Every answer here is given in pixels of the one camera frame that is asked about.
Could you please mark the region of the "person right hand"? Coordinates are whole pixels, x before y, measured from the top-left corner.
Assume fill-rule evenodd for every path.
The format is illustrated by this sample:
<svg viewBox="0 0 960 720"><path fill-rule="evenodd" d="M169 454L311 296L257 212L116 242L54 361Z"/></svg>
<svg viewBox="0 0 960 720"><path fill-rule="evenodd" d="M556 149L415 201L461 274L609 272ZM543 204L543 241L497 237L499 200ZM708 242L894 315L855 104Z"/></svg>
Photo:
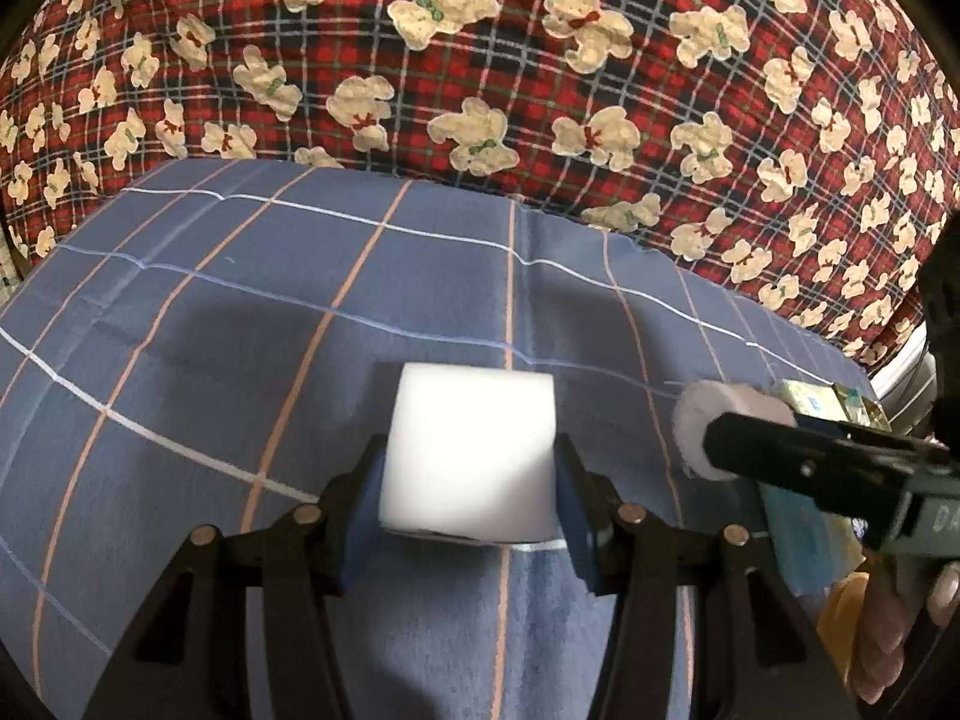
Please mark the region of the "person right hand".
<svg viewBox="0 0 960 720"><path fill-rule="evenodd" d="M945 628L957 608L958 564L951 562L932 585L926 610L938 628ZM915 617L896 593L892 567L887 561L873 559L848 674L848 684L857 699L873 706L900 678L905 665L903 642Z"/></svg>

